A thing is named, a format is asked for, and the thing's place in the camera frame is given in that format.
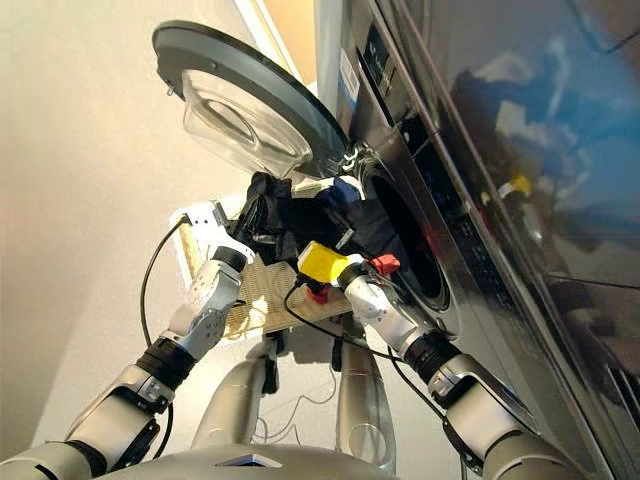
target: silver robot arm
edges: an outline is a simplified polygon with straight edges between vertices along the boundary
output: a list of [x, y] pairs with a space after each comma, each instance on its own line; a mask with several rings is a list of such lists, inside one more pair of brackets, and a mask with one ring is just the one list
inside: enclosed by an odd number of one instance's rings
[[63, 442], [5, 460], [0, 477], [84, 480], [138, 463], [148, 452], [159, 431], [155, 415], [167, 408], [191, 368], [222, 338], [241, 271], [254, 256], [227, 235], [217, 203], [196, 204], [189, 212], [192, 224], [209, 228], [211, 255], [168, 329], [78, 416]]
[[352, 263], [338, 279], [354, 318], [373, 327], [427, 384], [446, 410], [445, 434], [469, 468], [492, 480], [586, 478], [537, 434], [531, 414], [507, 387], [452, 345], [435, 322], [412, 320], [394, 290], [369, 272]]

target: open washer door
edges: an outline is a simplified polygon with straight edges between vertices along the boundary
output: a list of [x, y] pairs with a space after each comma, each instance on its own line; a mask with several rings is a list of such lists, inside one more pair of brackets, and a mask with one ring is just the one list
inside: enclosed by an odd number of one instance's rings
[[257, 50], [171, 21], [153, 33], [158, 75], [185, 102], [184, 127], [218, 157], [278, 178], [339, 174], [347, 138], [325, 106]]

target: white wall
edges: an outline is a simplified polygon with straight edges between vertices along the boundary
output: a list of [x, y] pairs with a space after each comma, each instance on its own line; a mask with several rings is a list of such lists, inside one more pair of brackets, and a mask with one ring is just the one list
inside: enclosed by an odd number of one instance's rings
[[[5, 457], [31, 443], [63, 365], [75, 372], [67, 400], [82, 405], [142, 351], [140, 280], [169, 214], [248, 184], [182, 130], [153, 29], [189, 19], [252, 41], [232, 0], [11, 0], [0, 16]], [[152, 329], [179, 295], [167, 251], [148, 292]]]

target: red part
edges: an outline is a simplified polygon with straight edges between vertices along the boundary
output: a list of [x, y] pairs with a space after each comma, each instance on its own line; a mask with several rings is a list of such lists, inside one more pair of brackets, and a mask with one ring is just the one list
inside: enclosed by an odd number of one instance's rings
[[324, 305], [329, 301], [329, 286], [325, 285], [318, 293], [312, 292], [311, 289], [307, 287], [307, 297], [320, 305]]
[[400, 260], [392, 253], [385, 253], [371, 260], [371, 265], [378, 271], [380, 275], [389, 275], [400, 268]]

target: washer drum opening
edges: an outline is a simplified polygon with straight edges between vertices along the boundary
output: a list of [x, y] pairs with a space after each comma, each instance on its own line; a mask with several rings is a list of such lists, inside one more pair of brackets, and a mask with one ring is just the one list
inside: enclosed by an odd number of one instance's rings
[[366, 198], [377, 198], [397, 234], [390, 251], [403, 264], [397, 275], [434, 310], [449, 306], [449, 289], [422, 228], [388, 176], [372, 169], [362, 178]]

